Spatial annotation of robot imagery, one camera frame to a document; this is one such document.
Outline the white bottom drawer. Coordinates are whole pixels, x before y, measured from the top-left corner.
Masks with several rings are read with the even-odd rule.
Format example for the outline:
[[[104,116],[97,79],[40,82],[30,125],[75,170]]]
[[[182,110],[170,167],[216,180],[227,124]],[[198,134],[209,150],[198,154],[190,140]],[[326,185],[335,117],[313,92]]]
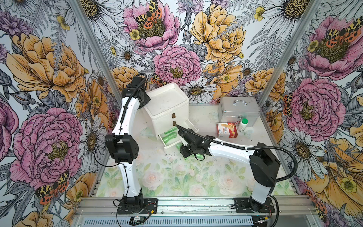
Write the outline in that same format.
[[[199,129],[190,120],[186,120],[184,123],[179,124],[186,129],[192,129],[195,132],[199,132]],[[157,137],[163,143],[164,150],[175,147],[177,144],[181,143],[180,136],[178,134],[179,129],[175,126],[166,132],[159,134]]]

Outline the white drawer cabinet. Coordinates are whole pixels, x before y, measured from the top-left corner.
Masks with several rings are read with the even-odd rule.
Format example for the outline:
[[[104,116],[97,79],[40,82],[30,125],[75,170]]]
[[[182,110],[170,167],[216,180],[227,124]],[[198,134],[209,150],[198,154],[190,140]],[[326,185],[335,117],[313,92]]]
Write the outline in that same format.
[[[147,92],[150,101],[143,107],[146,122],[158,136],[189,119],[189,98],[176,83]]]

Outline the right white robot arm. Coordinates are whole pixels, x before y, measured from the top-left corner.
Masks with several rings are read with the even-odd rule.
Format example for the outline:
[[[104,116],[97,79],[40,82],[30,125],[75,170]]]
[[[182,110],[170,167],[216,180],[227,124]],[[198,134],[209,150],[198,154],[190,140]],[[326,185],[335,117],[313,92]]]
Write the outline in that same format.
[[[273,191],[277,183],[277,175],[280,169],[280,161],[274,153],[263,143],[255,146],[227,143],[213,136],[201,136],[192,129],[177,126],[178,135],[182,146],[180,153],[184,158],[194,156],[222,157],[249,165],[256,183],[250,198],[247,200],[247,208],[252,212],[263,211],[268,195]]]

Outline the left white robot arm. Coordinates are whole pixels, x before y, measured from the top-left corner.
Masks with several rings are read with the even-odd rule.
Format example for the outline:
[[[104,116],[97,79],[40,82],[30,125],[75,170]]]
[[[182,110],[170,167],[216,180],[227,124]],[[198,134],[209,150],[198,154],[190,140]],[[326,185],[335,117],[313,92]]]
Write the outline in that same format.
[[[140,73],[131,79],[131,83],[122,91],[118,123],[112,133],[105,138],[109,154],[123,176],[124,193],[121,206],[126,209],[141,210],[144,206],[142,189],[133,164],[139,154],[139,145],[132,137],[131,131],[137,111],[150,101],[146,88],[146,74]]]

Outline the red white cardboard box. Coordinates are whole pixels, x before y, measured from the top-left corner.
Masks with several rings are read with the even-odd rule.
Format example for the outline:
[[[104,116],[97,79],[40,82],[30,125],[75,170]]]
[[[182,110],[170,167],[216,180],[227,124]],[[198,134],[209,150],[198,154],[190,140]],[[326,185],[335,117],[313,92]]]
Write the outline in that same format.
[[[235,123],[217,123],[217,137],[222,138],[237,138],[238,130]]]

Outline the silver metal case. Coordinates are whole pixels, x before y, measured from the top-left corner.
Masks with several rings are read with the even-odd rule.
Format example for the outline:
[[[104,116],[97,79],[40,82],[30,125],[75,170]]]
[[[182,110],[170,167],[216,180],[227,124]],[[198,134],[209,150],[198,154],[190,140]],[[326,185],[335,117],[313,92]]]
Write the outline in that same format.
[[[260,108],[253,97],[224,96],[218,106],[218,119],[221,123],[240,123],[248,120],[248,127],[253,127],[260,116]]]

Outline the white bottle green cap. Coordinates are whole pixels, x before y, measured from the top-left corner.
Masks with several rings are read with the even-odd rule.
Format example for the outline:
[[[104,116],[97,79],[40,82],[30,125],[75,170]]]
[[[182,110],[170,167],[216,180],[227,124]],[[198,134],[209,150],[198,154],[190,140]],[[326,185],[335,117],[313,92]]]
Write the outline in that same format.
[[[243,118],[238,125],[238,131],[239,132],[245,131],[247,126],[248,126],[248,119]]]

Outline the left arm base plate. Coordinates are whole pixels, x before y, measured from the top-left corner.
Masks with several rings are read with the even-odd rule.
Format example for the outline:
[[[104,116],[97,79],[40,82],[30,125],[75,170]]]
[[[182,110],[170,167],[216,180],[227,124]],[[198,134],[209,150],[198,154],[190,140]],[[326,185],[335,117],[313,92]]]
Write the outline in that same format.
[[[117,206],[118,215],[149,215],[156,214],[158,206],[157,198],[123,197]]]

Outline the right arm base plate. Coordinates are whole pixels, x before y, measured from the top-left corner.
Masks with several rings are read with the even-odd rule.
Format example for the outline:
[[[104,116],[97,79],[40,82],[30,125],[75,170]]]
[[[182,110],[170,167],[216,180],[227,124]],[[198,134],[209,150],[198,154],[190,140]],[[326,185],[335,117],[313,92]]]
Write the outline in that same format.
[[[271,198],[266,201],[258,203],[251,197],[237,197],[233,199],[231,209],[236,210],[237,213],[275,213],[275,207]]]

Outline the aluminium front rail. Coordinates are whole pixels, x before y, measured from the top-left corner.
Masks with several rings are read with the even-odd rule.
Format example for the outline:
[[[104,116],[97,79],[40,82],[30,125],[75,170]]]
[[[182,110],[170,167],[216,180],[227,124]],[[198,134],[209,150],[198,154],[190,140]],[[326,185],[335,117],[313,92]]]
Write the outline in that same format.
[[[315,215],[317,212],[308,196],[276,196],[279,211],[264,208],[261,215]],[[157,213],[152,217],[162,216],[229,216],[238,215],[232,206],[242,209],[245,215],[258,215],[258,212],[247,213],[247,208],[234,202],[233,196],[223,197],[161,197],[157,203]],[[76,218],[81,217],[115,217],[118,202],[114,197],[85,198],[80,203]]]

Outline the right aluminium corner post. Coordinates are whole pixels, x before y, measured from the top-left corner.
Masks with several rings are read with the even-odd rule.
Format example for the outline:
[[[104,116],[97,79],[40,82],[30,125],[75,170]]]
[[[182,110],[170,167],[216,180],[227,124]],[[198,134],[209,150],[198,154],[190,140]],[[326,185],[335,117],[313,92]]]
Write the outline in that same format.
[[[276,82],[280,78],[281,73],[283,72],[285,64],[288,61],[288,58],[293,53],[293,48],[298,45],[306,28],[308,28],[310,26],[313,16],[318,11],[318,8],[321,5],[321,2],[322,2],[321,0],[309,2],[305,13],[302,15],[300,22],[297,24],[295,32],[292,33],[291,39],[288,42],[286,48],[284,49],[284,51],[281,55],[281,58],[277,64],[277,66],[274,69],[270,80],[268,81],[266,87],[264,88],[264,91],[262,92],[260,98],[258,99],[259,107],[262,107],[263,103],[265,102],[267,97],[270,95]]]

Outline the aluminium corner post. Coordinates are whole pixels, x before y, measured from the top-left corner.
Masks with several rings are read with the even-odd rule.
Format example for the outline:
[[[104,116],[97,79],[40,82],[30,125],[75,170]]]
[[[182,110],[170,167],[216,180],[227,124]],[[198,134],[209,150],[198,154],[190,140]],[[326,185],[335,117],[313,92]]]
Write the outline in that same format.
[[[87,15],[86,15],[85,11],[83,10],[81,2],[80,1],[70,1],[70,6],[75,14],[75,17],[76,17],[79,25],[82,28],[82,31],[84,32],[85,37],[87,37],[87,39],[88,39],[90,47],[91,47],[98,63],[100,64],[101,70],[103,71],[107,81],[110,84],[110,88],[111,88],[118,104],[120,105],[120,103],[122,101],[121,93],[111,74],[110,67],[108,65],[108,62],[105,59],[105,56],[104,56],[102,49],[99,45],[99,42],[97,40],[97,37],[93,32],[93,28],[90,25],[90,23],[88,22]]]
[[[262,107],[263,103],[265,102],[267,97],[270,95],[276,82],[280,78],[281,73],[283,72],[285,64],[288,61],[288,58],[293,53],[293,48],[298,45],[306,28],[308,28],[310,26],[313,16],[318,11],[318,8],[321,5],[321,2],[322,2],[321,0],[309,2],[305,13],[302,15],[300,22],[297,24],[295,32],[292,33],[291,39],[288,42],[286,48],[284,49],[284,51],[281,55],[281,58],[277,64],[277,66],[274,69],[270,80],[268,81],[266,87],[264,88],[264,91],[262,92],[260,98],[258,99],[259,107]]]

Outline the left aluminium corner post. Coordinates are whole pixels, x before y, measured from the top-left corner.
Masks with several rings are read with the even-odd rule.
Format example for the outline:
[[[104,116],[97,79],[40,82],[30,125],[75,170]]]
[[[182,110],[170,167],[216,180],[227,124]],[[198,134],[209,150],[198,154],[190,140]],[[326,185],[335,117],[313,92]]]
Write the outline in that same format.
[[[120,105],[120,103],[122,101],[121,93],[111,74],[110,67],[108,65],[108,62],[105,59],[105,56],[104,56],[102,49],[99,45],[99,42],[97,40],[97,37],[93,32],[93,28],[90,25],[90,23],[88,22],[87,15],[86,15],[85,11],[83,10],[81,2],[80,1],[70,1],[70,6],[75,14],[75,17],[76,17],[79,25],[82,28],[82,31],[84,32],[85,37],[87,37],[87,39],[88,39],[90,47],[91,47],[98,63],[100,64],[101,70],[103,71],[107,81],[110,84],[110,88],[111,88],[118,104]]]

